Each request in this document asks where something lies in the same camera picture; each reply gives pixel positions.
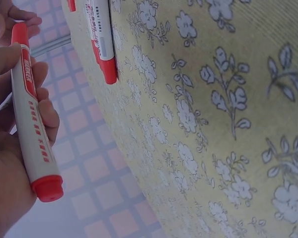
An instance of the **tiled floor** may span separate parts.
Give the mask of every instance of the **tiled floor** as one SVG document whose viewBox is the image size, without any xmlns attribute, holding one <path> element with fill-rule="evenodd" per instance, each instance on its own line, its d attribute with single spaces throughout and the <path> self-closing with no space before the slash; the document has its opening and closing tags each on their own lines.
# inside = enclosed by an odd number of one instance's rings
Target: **tiled floor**
<svg viewBox="0 0 298 238">
<path fill-rule="evenodd" d="M 68 34 L 60 0 L 19 0 L 43 17 L 40 45 Z M 61 117 L 54 152 L 65 196 L 36 202 L 6 238 L 164 238 L 101 115 L 71 44 L 48 52 L 45 87 Z"/>
</svg>

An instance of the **yellow fabric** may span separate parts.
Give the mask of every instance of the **yellow fabric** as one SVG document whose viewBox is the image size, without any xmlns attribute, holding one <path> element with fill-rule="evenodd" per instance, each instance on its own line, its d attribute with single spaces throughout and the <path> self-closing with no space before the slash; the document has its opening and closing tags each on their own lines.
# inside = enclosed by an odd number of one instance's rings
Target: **yellow fabric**
<svg viewBox="0 0 298 238">
<path fill-rule="evenodd" d="M 80 57 L 168 236 L 298 238 L 298 0 L 111 0 L 111 12 L 119 82 L 95 78 L 90 46 Z"/>
</svg>

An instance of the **marker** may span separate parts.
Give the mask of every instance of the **marker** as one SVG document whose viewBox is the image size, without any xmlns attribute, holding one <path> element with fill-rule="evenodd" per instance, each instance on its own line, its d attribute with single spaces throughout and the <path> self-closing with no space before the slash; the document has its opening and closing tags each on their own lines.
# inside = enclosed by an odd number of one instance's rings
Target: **marker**
<svg viewBox="0 0 298 238">
<path fill-rule="evenodd" d="M 94 11 L 97 46 L 99 48 L 99 64 L 103 69 L 107 84 L 117 81 L 117 69 L 113 48 L 113 38 L 109 16 L 108 0 L 91 0 Z"/>
<path fill-rule="evenodd" d="M 63 180 L 38 110 L 25 23 L 14 25 L 12 43 L 14 42 L 21 45 L 20 59 L 11 70 L 11 81 L 23 160 L 33 191 L 42 202 L 52 202 L 63 196 Z"/>
<path fill-rule="evenodd" d="M 92 8 L 90 6 L 89 0 L 85 0 L 85 13 L 88 23 L 88 30 L 90 34 L 91 44 L 93 47 L 94 55 L 96 57 L 96 62 L 99 64 L 99 49 L 97 47 L 97 36 L 95 33 L 95 27 L 93 26 L 93 14 Z"/>
</svg>

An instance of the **flower print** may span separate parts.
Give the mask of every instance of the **flower print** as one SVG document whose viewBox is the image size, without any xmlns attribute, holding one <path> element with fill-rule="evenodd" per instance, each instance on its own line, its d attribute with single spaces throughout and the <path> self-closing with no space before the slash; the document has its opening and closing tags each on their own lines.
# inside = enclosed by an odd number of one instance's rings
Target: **flower print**
<svg viewBox="0 0 298 238">
<path fill-rule="evenodd" d="M 186 103 L 184 99 L 177 100 L 177 109 L 178 109 L 178 116 L 186 129 L 186 132 L 196 132 L 195 127 L 197 123 L 195 121 L 195 116 L 192 112 L 190 112 L 189 105 Z"/>
<path fill-rule="evenodd" d="M 121 11 L 121 0 L 111 0 L 114 11 L 120 13 Z"/>
<path fill-rule="evenodd" d="M 180 192 L 184 192 L 185 190 L 189 189 L 187 179 L 179 170 L 171 172 L 170 175 L 175 186 L 179 189 Z"/>
<path fill-rule="evenodd" d="M 177 147 L 178 147 L 178 152 L 180 155 L 180 159 L 182 160 L 183 166 L 188 171 L 190 171 L 192 175 L 194 175 L 194 180 L 197 181 L 198 164 L 194 160 L 190 148 L 187 145 L 183 144 L 182 142 L 179 142 Z"/>
<path fill-rule="evenodd" d="M 148 56 L 143 55 L 143 60 L 141 63 L 142 68 L 145 71 L 146 78 L 150 81 L 150 83 L 155 83 L 157 79 L 157 74 L 155 73 L 155 62 L 149 59 Z"/>
<path fill-rule="evenodd" d="M 233 0 L 207 0 L 207 3 L 210 4 L 209 13 L 214 21 L 218 21 L 221 17 L 226 20 L 233 18 L 233 13 L 230 9 Z"/>
<path fill-rule="evenodd" d="M 170 110 L 170 107 L 166 104 L 163 104 L 162 110 L 163 110 L 164 118 L 166 118 L 168 122 L 171 124 L 173 120 L 173 114 L 172 114 L 172 111 Z"/>
<path fill-rule="evenodd" d="M 298 187 L 291 184 L 289 187 L 280 186 L 275 191 L 273 205 L 279 210 L 275 214 L 278 220 L 285 219 L 291 223 L 298 223 Z"/>
<path fill-rule="evenodd" d="M 197 37 L 197 30 L 193 26 L 192 18 L 184 11 L 180 11 L 180 16 L 176 17 L 176 23 L 181 37 Z"/>
<path fill-rule="evenodd" d="M 239 193 L 233 190 L 232 187 L 227 187 L 223 189 L 223 192 L 229 199 L 229 201 L 235 205 L 240 205 L 240 200 L 239 200 Z"/>
<path fill-rule="evenodd" d="M 155 8 L 150 4 L 148 0 L 139 4 L 140 19 L 141 22 L 146 25 L 149 30 L 152 30 L 157 26 L 155 19 Z"/>
<path fill-rule="evenodd" d="M 132 49 L 133 57 L 134 57 L 134 62 L 136 65 L 136 69 L 140 72 L 143 73 L 144 69 L 141 66 L 141 63 L 143 61 L 143 54 L 141 52 L 141 49 L 137 46 L 134 46 Z"/>
<path fill-rule="evenodd" d="M 232 183 L 232 187 L 239 193 L 239 196 L 243 199 L 252 199 L 252 194 L 250 192 L 251 187 L 248 182 L 242 180 L 238 175 L 234 175 L 234 179 L 235 182 Z"/>
<path fill-rule="evenodd" d="M 209 209 L 211 211 L 211 214 L 214 216 L 214 218 L 218 222 L 226 222 L 227 221 L 227 216 L 225 214 L 224 209 L 222 208 L 221 203 L 209 202 Z"/>
<path fill-rule="evenodd" d="M 217 160 L 215 168 L 216 168 L 218 174 L 222 175 L 222 178 L 225 181 L 231 181 L 232 180 L 232 178 L 230 177 L 230 169 L 226 164 L 224 164 L 222 162 L 222 160 Z"/>
<path fill-rule="evenodd" d="M 219 226 L 221 231 L 224 233 L 225 238 L 237 238 L 234 229 L 229 224 L 226 222 L 220 222 Z"/>
<path fill-rule="evenodd" d="M 168 134 L 160 126 L 160 120 L 155 117 L 152 117 L 149 119 L 149 123 L 150 123 L 153 133 L 157 137 L 158 141 L 161 144 L 169 144 L 168 140 L 166 139 Z"/>
</svg>

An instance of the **marker cap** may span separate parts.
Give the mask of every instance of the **marker cap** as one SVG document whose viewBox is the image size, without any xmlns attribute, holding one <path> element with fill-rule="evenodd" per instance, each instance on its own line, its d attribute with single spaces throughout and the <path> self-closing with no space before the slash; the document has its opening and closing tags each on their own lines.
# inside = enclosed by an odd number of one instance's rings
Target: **marker cap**
<svg viewBox="0 0 298 238">
<path fill-rule="evenodd" d="M 42 202 L 53 202 L 64 195 L 62 177 L 49 175 L 35 180 L 31 187 Z"/>
<path fill-rule="evenodd" d="M 16 23 L 13 26 L 11 42 L 18 42 L 29 47 L 28 28 L 24 22 Z"/>
<path fill-rule="evenodd" d="M 101 68 L 105 76 L 107 84 L 114 84 L 117 82 L 117 68 L 115 57 L 110 60 L 101 60 Z"/>
</svg>

